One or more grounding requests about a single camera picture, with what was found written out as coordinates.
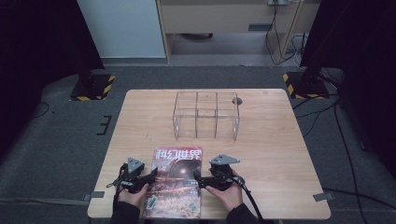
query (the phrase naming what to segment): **magazine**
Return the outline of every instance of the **magazine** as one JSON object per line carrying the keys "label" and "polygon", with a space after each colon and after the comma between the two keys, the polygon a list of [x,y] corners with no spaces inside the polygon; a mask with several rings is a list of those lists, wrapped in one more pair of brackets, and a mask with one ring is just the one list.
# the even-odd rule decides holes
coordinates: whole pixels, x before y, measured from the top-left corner
{"label": "magazine", "polygon": [[199,218],[201,191],[193,172],[201,173],[200,147],[156,147],[152,169],[155,182],[148,187],[142,217]]}

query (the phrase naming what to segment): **black cable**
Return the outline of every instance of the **black cable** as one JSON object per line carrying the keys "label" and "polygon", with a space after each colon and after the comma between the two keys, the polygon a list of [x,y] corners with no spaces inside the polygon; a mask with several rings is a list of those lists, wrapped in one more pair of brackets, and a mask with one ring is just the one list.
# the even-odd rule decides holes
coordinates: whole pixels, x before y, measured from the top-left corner
{"label": "black cable", "polygon": [[311,114],[318,113],[317,116],[316,116],[315,119],[314,119],[314,122],[313,122],[312,125],[311,125],[311,128],[309,129],[309,131],[308,131],[307,133],[305,133],[305,134],[303,135],[303,137],[306,137],[307,135],[309,135],[309,134],[311,133],[311,131],[314,129],[315,124],[316,124],[316,122],[317,122],[318,117],[320,116],[320,114],[321,114],[322,112],[324,112],[324,111],[326,111],[326,110],[332,108],[333,106],[335,107],[335,106],[338,104],[338,102],[339,102],[340,100],[341,100],[341,98],[338,98],[334,103],[332,103],[330,106],[328,106],[328,107],[326,107],[326,108],[324,108],[324,109],[322,109],[322,110],[315,111],[315,112],[309,113],[309,114],[307,114],[307,115],[303,115],[303,116],[297,117],[297,119],[299,119],[299,118],[303,118],[303,117],[306,117],[306,116],[311,115]]}
{"label": "black cable", "polygon": [[324,109],[322,109],[322,110],[314,111],[314,112],[311,112],[311,113],[309,113],[309,114],[301,115],[301,116],[296,117],[296,118],[297,118],[297,119],[300,119],[300,118],[307,117],[307,116],[310,116],[310,115],[313,115],[313,114],[316,114],[316,113],[324,112],[324,111],[326,111],[326,110],[332,108],[332,107],[335,106],[336,104],[338,104],[339,101],[340,101],[340,98],[338,98],[334,103],[332,103],[330,106],[328,106],[328,107],[326,107],[326,108],[324,108]]}
{"label": "black cable", "polygon": [[352,159],[350,157],[349,149],[347,147],[347,142],[346,142],[346,139],[344,137],[343,130],[341,129],[340,121],[338,120],[337,106],[334,107],[334,116],[335,116],[335,121],[337,122],[338,131],[340,132],[341,137],[343,139],[343,144],[344,144],[344,148],[346,150],[347,158],[349,160],[349,166],[350,166],[350,170],[352,172],[353,185],[354,185],[354,188],[355,188],[356,199],[358,201],[359,211],[361,212],[361,218],[363,219],[363,222],[367,224],[366,216],[364,215],[362,207],[361,207],[361,196],[359,194],[358,183],[356,181],[355,169],[353,168],[353,163],[352,163]]}
{"label": "black cable", "polygon": [[224,174],[223,172],[214,170],[212,168],[210,168],[209,170],[210,170],[210,172],[215,172],[219,175],[227,177],[228,179],[231,179],[234,183],[236,183],[239,187],[241,187],[245,191],[247,197],[250,199],[250,202],[253,205],[254,210],[256,211],[257,217],[259,218],[259,222],[261,224],[273,224],[272,221],[264,220],[264,218],[262,218],[262,213],[259,210],[259,206],[257,206],[256,202],[253,199],[253,196],[251,196],[251,194],[250,194],[251,191],[248,190],[248,187],[246,186],[245,180],[244,180],[244,178],[242,178],[242,176],[239,176],[239,175],[230,176],[228,174]]}
{"label": "black cable", "polygon": [[40,102],[40,104],[46,105],[46,106],[47,106],[47,110],[44,111],[44,113],[42,113],[42,114],[40,114],[40,115],[37,115],[37,116],[32,117],[32,119],[40,118],[41,116],[43,116],[43,115],[47,114],[47,112],[49,112],[49,110],[50,110],[50,105],[49,105],[49,104],[47,104],[46,102]]}
{"label": "black cable", "polygon": [[268,49],[268,52],[269,52],[269,54],[270,54],[271,61],[273,62],[273,64],[276,64],[276,65],[282,64],[283,62],[285,62],[285,61],[291,59],[291,58],[294,56],[294,54],[293,54],[293,55],[291,55],[289,58],[284,58],[283,55],[282,55],[282,53],[281,53],[282,51],[281,51],[281,49],[280,49],[279,35],[278,35],[278,33],[277,33],[277,30],[276,30],[276,13],[277,13],[277,6],[278,6],[278,2],[277,2],[277,0],[274,0],[274,17],[273,17],[272,22],[271,22],[271,27],[274,27],[275,34],[276,34],[276,39],[277,39],[277,46],[278,46],[278,48],[279,48],[279,54],[280,54],[281,59],[283,59],[284,61],[282,61],[282,62],[280,62],[280,63],[276,63],[276,62],[274,61],[274,59],[273,59],[273,57],[272,57],[271,50],[270,50],[270,48],[269,48],[269,46],[268,46],[268,33],[269,33],[269,32],[267,32],[267,33],[265,34],[265,45],[266,45],[266,47],[267,47],[267,49]]}
{"label": "black cable", "polygon": [[311,133],[311,131],[314,129],[315,124],[317,123],[317,120],[318,120],[318,117],[320,116],[320,114],[321,114],[321,112],[317,114],[317,116],[316,116],[315,119],[314,119],[314,122],[313,122],[312,125],[311,125],[311,128],[308,130],[307,133],[305,133],[305,134],[303,135],[303,137],[306,137],[307,135],[309,135],[309,134]]}
{"label": "black cable", "polygon": [[[354,196],[357,195],[357,193],[355,193],[355,192],[350,192],[350,191],[345,191],[345,190],[340,190],[340,189],[328,189],[328,188],[323,188],[323,189],[324,189],[324,190],[328,190],[328,191],[338,192],[338,193],[344,193],[344,194],[354,195]],[[377,199],[377,198],[375,198],[375,197],[372,197],[372,196],[369,196],[369,195],[366,195],[366,194],[361,194],[361,193],[360,193],[359,195],[360,195],[362,198],[369,199],[369,200],[374,201],[374,202],[376,202],[376,203],[382,203],[382,204],[384,204],[384,205],[386,205],[386,206],[392,208],[393,210],[396,210],[396,206],[394,206],[394,205],[392,205],[392,204],[390,204],[390,203],[386,203],[386,202],[384,202],[384,201],[381,201],[381,200],[379,200],[379,199]]]}
{"label": "black cable", "polygon": [[319,98],[319,97],[325,97],[325,96],[332,96],[332,95],[338,95],[338,94],[324,94],[324,95],[321,94],[321,95],[316,95],[316,96],[309,97],[309,98],[305,99],[304,101],[302,101],[301,103],[295,105],[295,106],[293,107],[293,110],[294,110],[295,108],[299,107],[300,105],[303,105],[303,104],[305,104],[306,102],[312,100],[312,99],[316,99],[316,98]]}

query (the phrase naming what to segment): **transparent plastic box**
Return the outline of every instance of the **transparent plastic box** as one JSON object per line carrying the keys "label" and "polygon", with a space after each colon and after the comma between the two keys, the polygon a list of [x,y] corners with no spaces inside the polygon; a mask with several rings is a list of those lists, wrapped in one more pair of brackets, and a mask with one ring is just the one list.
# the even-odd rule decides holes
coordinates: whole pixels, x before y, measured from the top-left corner
{"label": "transparent plastic box", "polygon": [[175,138],[229,138],[239,127],[235,92],[179,91],[173,115]]}

